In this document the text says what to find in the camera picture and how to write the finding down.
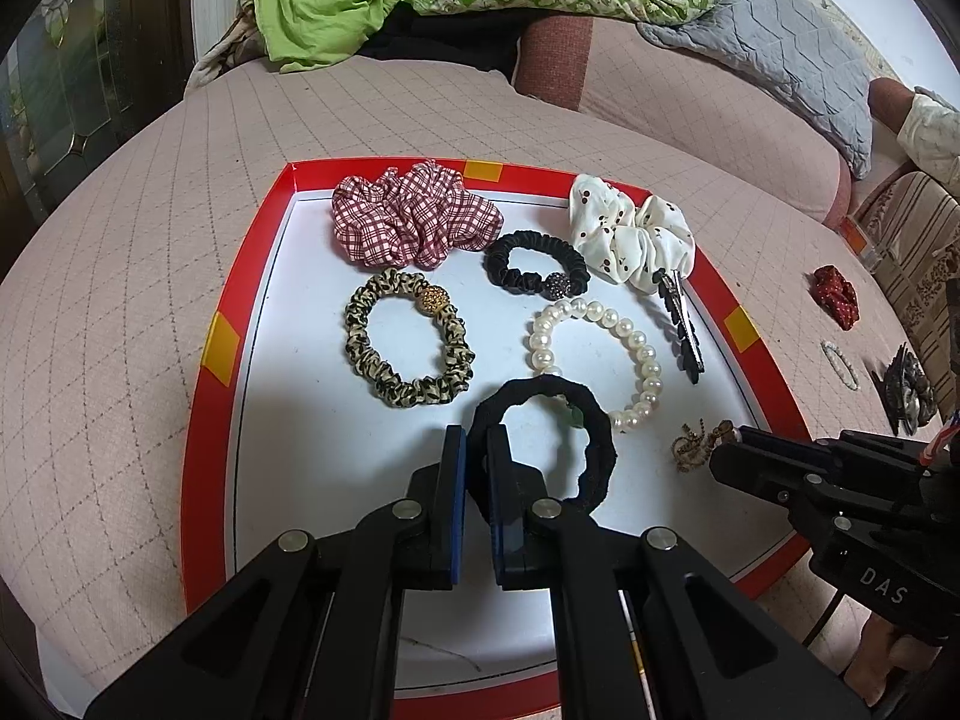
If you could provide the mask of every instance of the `silver bolt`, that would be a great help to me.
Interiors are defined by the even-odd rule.
[[[277,546],[284,552],[299,552],[309,543],[310,538],[304,531],[287,531],[277,538]]]
[[[394,504],[394,517],[397,519],[416,519],[423,510],[424,507],[412,498],[404,498]]]
[[[539,498],[534,501],[534,505],[530,507],[531,511],[536,514],[537,517],[541,519],[554,519],[555,517],[560,516],[560,512],[563,510],[563,506],[560,505],[559,501],[555,501],[553,498]]]
[[[669,528],[651,528],[647,531],[647,543],[654,549],[673,549],[677,546],[677,534]]]

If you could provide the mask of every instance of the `gray quilted blanket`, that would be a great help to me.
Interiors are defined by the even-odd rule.
[[[638,23],[655,46],[688,49],[746,76],[870,172],[870,74],[860,51],[809,0],[723,0],[682,26]]]

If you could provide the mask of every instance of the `white cloth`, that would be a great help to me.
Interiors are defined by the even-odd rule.
[[[578,175],[570,188],[570,242],[587,264],[614,284],[629,281],[656,292],[661,268],[687,278],[696,247],[681,211],[655,194],[640,207],[593,175]]]
[[[960,197],[960,113],[927,95],[914,95],[896,142],[917,167]]]

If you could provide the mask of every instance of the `black scrunchie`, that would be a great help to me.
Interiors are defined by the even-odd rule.
[[[516,247],[549,254],[563,266],[568,283],[563,280],[563,274],[550,274],[544,279],[540,274],[529,272],[522,274],[518,269],[511,268],[510,252]],[[491,282],[498,287],[503,287],[510,292],[525,293],[525,295],[549,293],[547,297],[550,300],[562,298],[564,295],[569,298],[582,295],[587,291],[587,282],[590,280],[587,263],[584,262],[579,251],[559,238],[544,235],[535,230],[517,230],[517,232],[500,236],[487,247],[484,268]],[[555,285],[559,284],[558,292],[549,289],[555,286],[549,283],[551,280]]]
[[[577,479],[577,496],[565,503],[590,514],[607,497],[616,450],[610,418],[600,408],[593,393],[582,384],[544,373],[529,379],[514,379],[501,386],[477,406],[473,424],[467,433],[467,490],[490,522],[490,480],[487,475],[487,429],[499,424],[510,406],[526,403],[534,395],[563,395],[570,405],[584,415],[584,428],[590,438],[584,459],[587,467]]]

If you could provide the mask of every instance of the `red and white checkered scrunchie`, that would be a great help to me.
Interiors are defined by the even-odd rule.
[[[333,190],[333,234],[365,266],[434,269],[450,247],[480,251],[496,240],[503,215],[464,189],[464,177],[433,160],[400,176],[396,167],[371,183],[352,175]]]

